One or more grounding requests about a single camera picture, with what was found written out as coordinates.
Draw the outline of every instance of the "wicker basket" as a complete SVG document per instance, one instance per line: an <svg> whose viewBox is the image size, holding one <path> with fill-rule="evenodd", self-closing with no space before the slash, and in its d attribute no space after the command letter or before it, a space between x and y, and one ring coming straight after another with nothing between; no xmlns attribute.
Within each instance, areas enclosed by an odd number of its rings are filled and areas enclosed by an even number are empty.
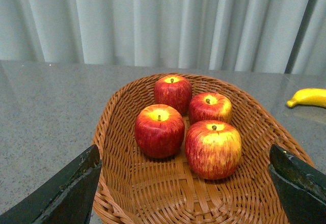
<svg viewBox="0 0 326 224"><path fill-rule="evenodd" d="M218 92L233 104L231 124L242 138L242 158L229 178L208 181L191 172L184 145L177 155L150 160L137 147L133 125L154 103L155 82L167 74L135 80L108 101L93 144L103 160L94 210L103 223L288 223L268 173L273 143L313 162L292 136L248 93L224 81L179 74L193 95ZM186 130L189 127L184 117Z"/></svg>

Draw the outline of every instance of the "banana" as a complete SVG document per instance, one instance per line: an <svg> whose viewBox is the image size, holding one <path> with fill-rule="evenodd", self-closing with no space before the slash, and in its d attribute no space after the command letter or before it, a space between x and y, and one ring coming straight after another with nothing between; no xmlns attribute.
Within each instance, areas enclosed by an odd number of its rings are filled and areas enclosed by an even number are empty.
<svg viewBox="0 0 326 224"><path fill-rule="evenodd" d="M290 108L297 104L315 105L326 108L326 89L305 88L297 91L294 96L286 102Z"/></svg>

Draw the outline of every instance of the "red apple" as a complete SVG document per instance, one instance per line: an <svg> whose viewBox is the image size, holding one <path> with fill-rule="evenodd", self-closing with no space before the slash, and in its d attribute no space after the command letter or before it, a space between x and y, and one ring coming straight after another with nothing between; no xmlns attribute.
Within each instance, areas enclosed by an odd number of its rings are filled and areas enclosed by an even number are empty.
<svg viewBox="0 0 326 224"><path fill-rule="evenodd" d="M189 167L208 180L231 176L241 159L241 138L230 124L206 120L194 123L185 138Z"/></svg>
<svg viewBox="0 0 326 224"><path fill-rule="evenodd" d="M152 158L165 158L180 150L184 139L181 114L165 104L154 104L143 109L134 125L135 140Z"/></svg>
<svg viewBox="0 0 326 224"><path fill-rule="evenodd" d="M203 120L218 120L230 123L232 119L232 104L222 94L199 93L190 101L188 115L191 125Z"/></svg>
<svg viewBox="0 0 326 224"><path fill-rule="evenodd" d="M166 104L184 115L192 98L192 85L187 78L167 75L154 86L154 99L157 104Z"/></svg>

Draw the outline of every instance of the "curtain fold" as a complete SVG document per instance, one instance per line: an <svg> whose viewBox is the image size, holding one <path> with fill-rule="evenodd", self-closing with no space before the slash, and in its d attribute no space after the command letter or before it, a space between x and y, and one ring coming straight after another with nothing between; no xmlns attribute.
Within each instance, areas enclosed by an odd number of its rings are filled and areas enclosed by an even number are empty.
<svg viewBox="0 0 326 224"><path fill-rule="evenodd" d="M326 0L0 1L2 60L326 72Z"/></svg>

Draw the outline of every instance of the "table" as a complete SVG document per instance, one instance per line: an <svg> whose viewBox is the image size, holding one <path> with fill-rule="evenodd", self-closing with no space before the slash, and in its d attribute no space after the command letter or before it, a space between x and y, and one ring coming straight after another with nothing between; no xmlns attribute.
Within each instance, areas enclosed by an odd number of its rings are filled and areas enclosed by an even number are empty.
<svg viewBox="0 0 326 224"><path fill-rule="evenodd" d="M0 61L0 213L31 194L91 143L113 92L143 76L192 73L251 94L326 174L326 109L286 101L326 77L195 69ZM93 213L91 224L101 223Z"/></svg>

